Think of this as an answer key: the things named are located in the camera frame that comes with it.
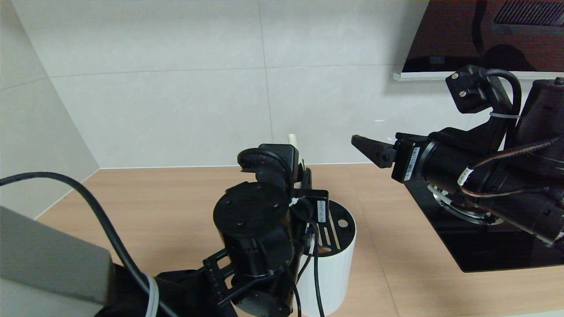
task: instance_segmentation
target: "label sticker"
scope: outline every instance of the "label sticker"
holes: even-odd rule
[[[406,182],[411,179],[411,174],[413,174],[413,170],[415,169],[415,163],[417,162],[417,156],[419,155],[418,147],[413,148],[413,152],[411,152],[411,159],[409,159],[409,165],[407,165],[406,176],[403,178],[403,181]]]
[[[326,222],[325,216],[325,201],[318,200],[318,222]]]

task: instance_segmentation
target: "cable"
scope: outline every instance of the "cable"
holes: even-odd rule
[[[517,193],[540,193],[546,190],[546,187],[543,188],[522,188],[520,190],[513,190],[513,191],[506,191],[506,192],[473,192],[467,190],[464,187],[460,187],[463,193],[468,196],[477,197],[477,198],[492,198],[492,197],[500,197],[500,196],[509,196],[514,195]]]
[[[147,303],[147,312],[145,317],[156,317],[158,311],[158,284],[155,278],[144,273],[149,281],[149,301]]]
[[[92,195],[92,193],[79,181],[59,173],[38,171],[31,173],[21,173],[21,174],[16,174],[2,178],[0,179],[0,187],[11,183],[19,182],[21,180],[32,179],[32,178],[50,178],[50,179],[58,180],[59,182],[63,182],[71,186],[74,190],[76,190],[82,196],[82,198],[86,200],[88,206],[90,206],[90,208],[96,215],[96,218],[100,222],[102,229],[104,229],[104,232],[108,236],[108,239],[112,244],[112,247],[116,251],[117,256],[120,258],[124,267],[129,271],[135,282],[145,291],[145,293],[147,293],[147,295],[150,295],[149,285],[148,282],[145,281],[144,274],[140,271],[137,264],[135,264],[129,252],[127,252],[127,249],[125,248],[123,242],[118,236],[116,229],[113,227],[112,222],[109,220],[108,215],[106,215],[104,209],[102,208],[98,200],[96,200],[96,197],[94,197],[94,195]],[[162,300],[159,301],[159,306],[170,317],[178,317],[177,314],[173,312],[172,309]]]
[[[323,303],[321,302],[321,293],[319,292],[319,245],[317,240],[319,239],[319,232],[315,231],[315,248],[314,248],[314,282],[315,282],[315,296],[317,297],[319,316],[325,317],[323,312]]]
[[[301,270],[298,273],[298,279],[296,280],[296,283],[299,282],[299,279],[302,277],[302,274],[306,271],[307,265],[310,263],[312,256],[313,256],[313,253],[311,253],[311,252],[307,254],[306,262],[303,264]]]
[[[522,145],[522,146],[519,146],[519,147],[513,147],[513,148],[505,149],[503,151],[493,152],[493,153],[488,154],[486,156],[482,156],[481,158],[477,159],[475,163],[469,164],[468,167],[466,169],[464,169],[464,171],[462,171],[462,173],[460,174],[460,176],[458,178],[457,183],[462,188],[462,186],[464,185],[464,183],[466,183],[466,180],[468,179],[470,174],[474,171],[474,169],[476,169],[477,167],[482,166],[482,165],[484,165],[488,162],[500,160],[500,159],[506,159],[508,157],[513,157],[513,156],[517,156],[517,155],[522,155],[522,154],[534,152],[534,151],[537,151],[539,149],[550,146],[550,145],[554,144],[555,142],[557,142],[559,140],[560,140],[560,137],[554,137],[554,138],[550,138],[548,140],[541,140],[541,141],[533,142],[533,143],[530,143],[530,144],[525,144],[525,145]],[[505,195],[500,195],[500,193],[496,193],[495,196],[505,196]]]
[[[522,155],[522,154],[526,154],[526,153],[529,153],[529,152],[534,152],[534,151],[537,151],[539,149],[545,148],[547,146],[551,146],[552,144],[554,144],[558,140],[560,140],[560,137],[554,137],[554,138],[550,138],[550,139],[547,139],[547,140],[541,140],[541,141],[533,142],[533,143],[530,143],[530,144],[525,144],[525,145],[519,146],[519,147],[512,147],[510,149],[505,149],[503,151],[494,152],[494,153],[491,153],[489,155],[486,155],[486,156],[479,158],[476,163],[468,165],[468,169],[473,170],[473,169],[477,168],[478,166],[484,165],[485,163],[488,163],[488,162],[491,162],[491,161],[495,161],[495,160],[499,160],[499,159],[505,159],[505,158],[517,156],[517,155]]]
[[[273,151],[264,148],[248,148],[241,151],[237,155],[237,163],[241,166],[246,166],[247,164],[244,161],[244,158],[248,155],[263,155],[276,160],[284,169],[286,184],[288,185],[287,194],[288,197],[291,197],[292,188],[294,187],[294,174],[292,173],[292,169],[290,168],[290,165],[288,165],[288,162],[286,162],[286,160],[282,156],[280,156],[278,153],[275,153]]]
[[[284,269],[288,274],[288,277],[290,277],[292,289],[294,290],[294,295],[296,296],[296,306],[298,306],[298,317],[302,317],[302,302],[299,300],[298,287],[296,286],[297,282],[294,283],[294,276],[292,276],[292,273],[290,272],[290,268],[288,267],[288,265],[284,264]]]
[[[487,77],[490,76],[498,76],[501,78],[506,79],[511,84],[511,88],[513,90],[513,105],[511,107],[511,114],[512,115],[519,115],[521,112],[521,83],[519,83],[519,79],[517,77],[508,72],[504,71],[503,69],[486,69],[484,71],[480,71],[477,73],[480,79],[486,80]],[[505,136],[505,144],[504,149],[508,148],[508,145],[511,144],[513,137],[515,136],[515,127],[517,125],[517,119],[507,119],[507,133]]]
[[[311,205],[311,203],[304,197],[299,198],[299,200],[304,203],[306,205],[306,207],[310,210],[313,210],[313,206]],[[313,251],[313,257],[314,257],[314,284],[315,284],[315,297],[317,299],[317,303],[318,303],[318,309],[319,309],[319,316],[320,317],[325,317],[325,313],[323,312],[323,303],[321,302],[321,293],[320,293],[320,289],[319,289],[319,230],[317,230],[317,224],[315,223],[315,221],[313,221],[312,219],[305,219],[302,215],[300,215],[299,213],[297,213],[295,211],[294,208],[290,208],[290,210],[296,215],[296,217],[298,217],[300,220],[302,221],[306,221],[307,223],[310,224],[310,227],[312,228],[313,232],[314,232],[314,251]]]

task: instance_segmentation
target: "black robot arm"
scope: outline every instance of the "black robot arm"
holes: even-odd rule
[[[501,82],[512,85],[509,101]],[[507,221],[549,246],[564,243],[564,78],[536,80],[519,123],[521,87],[509,72],[467,66],[446,79],[461,113],[492,108],[469,131],[451,127],[428,136],[397,133],[395,144],[359,135],[352,144],[400,183],[425,181],[448,203],[480,221]],[[505,137],[505,146],[499,151]]]
[[[257,181],[227,189],[214,208],[225,248],[198,270],[155,277],[160,298],[178,316],[236,317],[232,304],[255,316],[287,317],[293,310],[299,260],[311,242],[306,227],[317,213],[311,204],[289,204],[300,197],[328,205],[328,192],[311,188],[311,170],[298,171],[298,151],[291,145],[262,144],[239,153],[237,161]],[[299,190],[296,181],[302,182]],[[225,257],[230,263],[220,267]],[[96,317],[144,316],[146,293],[123,267],[115,265],[114,274],[114,303]],[[157,316],[167,314],[159,310]]]

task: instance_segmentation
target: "induction cooktop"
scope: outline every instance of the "induction cooktop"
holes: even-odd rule
[[[470,223],[445,210],[426,182],[408,182],[415,199],[464,272],[509,270],[564,264],[564,255],[539,239],[503,222],[494,226]]]

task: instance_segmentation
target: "white tile wall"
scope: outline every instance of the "white tile wall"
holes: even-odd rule
[[[0,176],[53,171],[83,181],[98,165],[48,78],[0,91]],[[1,204],[35,218],[69,192],[55,180],[2,187]]]
[[[14,6],[8,0],[0,6],[0,90],[47,78]]]
[[[12,3],[0,2],[0,177],[54,171],[79,181],[98,170],[59,99]],[[34,179],[0,189],[0,204],[35,218],[70,188]]]
[[[307,162],[368,161],[351,136],[394,143],[396,132],[466,128],[443,82],[395,82],[390,66],[268,69],[275,142],[296,133]]]
[[[263,69],[52,80],[104,168],[236,165],[272,139]]]
[[[49,76],[264,67],[257,1],[15,1]]]
[[[403,64],[428,2],[260,1],[266,65]]]
[[[487,112],[460,115],[444,82],[391,79],[427,3],[17,0],[16,9],[109,168],[234,164],[241,149],[287,133],[310,163],[363,162],[356,133],[392,142],[397,131],[480,124]]]

